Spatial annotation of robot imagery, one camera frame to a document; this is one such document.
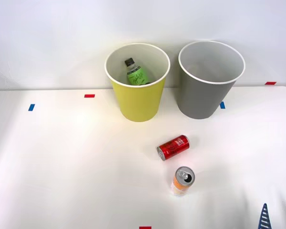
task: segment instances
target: can lid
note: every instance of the can lid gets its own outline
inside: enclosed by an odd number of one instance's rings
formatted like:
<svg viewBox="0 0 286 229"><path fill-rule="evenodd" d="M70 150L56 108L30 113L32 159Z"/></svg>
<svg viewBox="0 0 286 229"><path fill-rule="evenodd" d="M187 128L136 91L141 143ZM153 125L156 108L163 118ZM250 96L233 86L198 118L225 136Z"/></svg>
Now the can lid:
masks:
<svg viewBox="0 0 286 229"><path fill-rule="evenodd" d="M133 61L132 58L129 58L129 59L127 59L127 60L125 61L125 64L126 64L126 66L128 67L128 66L134 64L134 61Z"/></svg>
<svg viewBox="0 0 286 229"><path fill-rule="evenodd" d="M191 186L195 181L195 174L189 167L178 168L175 175L177 181L183 186Z"/></svg>
<svg viewBox="0 0 286 229"><path fill-rule="evenodd" d="M157 151L158 151L158 155L159 157L165 161L165 156L164 156L164 153L162 152L162 149L160 147L157 147Z"/></svg>

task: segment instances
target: green plastic bottle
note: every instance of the green plastic bottle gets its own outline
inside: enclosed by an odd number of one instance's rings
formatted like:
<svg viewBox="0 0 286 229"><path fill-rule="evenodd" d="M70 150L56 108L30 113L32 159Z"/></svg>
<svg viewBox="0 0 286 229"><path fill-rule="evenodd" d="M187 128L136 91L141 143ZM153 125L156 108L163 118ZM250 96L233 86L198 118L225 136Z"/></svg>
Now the green plastic bottle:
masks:
<svg viewBox="0 0 286 229"><path fill-rule="evenodd" d="M127 78L131 85L139 86L151 83L146 72L140 66L135 65L132 58L127 59L125 64L127 66Z"/></svg>

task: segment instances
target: white wall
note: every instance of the white wall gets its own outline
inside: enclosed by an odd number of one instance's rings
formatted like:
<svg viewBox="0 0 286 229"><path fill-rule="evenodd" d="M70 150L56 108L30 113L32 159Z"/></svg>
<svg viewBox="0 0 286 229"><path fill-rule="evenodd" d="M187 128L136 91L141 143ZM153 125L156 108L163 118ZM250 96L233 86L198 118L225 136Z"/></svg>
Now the white wall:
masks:
<svg viewBox="0 0 286 229"><path fill-rule="evenodd" d="M108 88L103 64L128 42L170 56L194 40L226 42L247 69L237 83L286 85L286 0L0 0L0 89Z"/></svg>

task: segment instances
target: pull tab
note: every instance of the pull tab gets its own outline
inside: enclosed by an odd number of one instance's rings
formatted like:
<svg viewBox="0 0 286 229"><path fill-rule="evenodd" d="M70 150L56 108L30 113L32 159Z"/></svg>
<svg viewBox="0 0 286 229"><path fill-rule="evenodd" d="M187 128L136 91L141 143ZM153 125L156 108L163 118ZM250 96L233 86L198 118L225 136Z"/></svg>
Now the pull tab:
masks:
<svg viewBox="0 0 286 229"><path fill-rule="evenodd" d="M185 173L184 171L180 170L179 171L179 176L183 178L183 180L188 179L188 174Z"/></svg>

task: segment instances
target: bottle label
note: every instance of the bottle label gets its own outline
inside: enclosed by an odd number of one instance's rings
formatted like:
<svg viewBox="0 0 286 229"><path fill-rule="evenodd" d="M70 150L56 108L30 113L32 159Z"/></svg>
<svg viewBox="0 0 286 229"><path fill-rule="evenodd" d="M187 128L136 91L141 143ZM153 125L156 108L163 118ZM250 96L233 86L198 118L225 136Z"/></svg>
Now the bottle label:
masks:
<svg viewBox="0 0 286 229"><path fill-rule="evenodd" d="M131 85L145 85L149 83L145 71L140 66L128 72L127 77Z"/></svg>

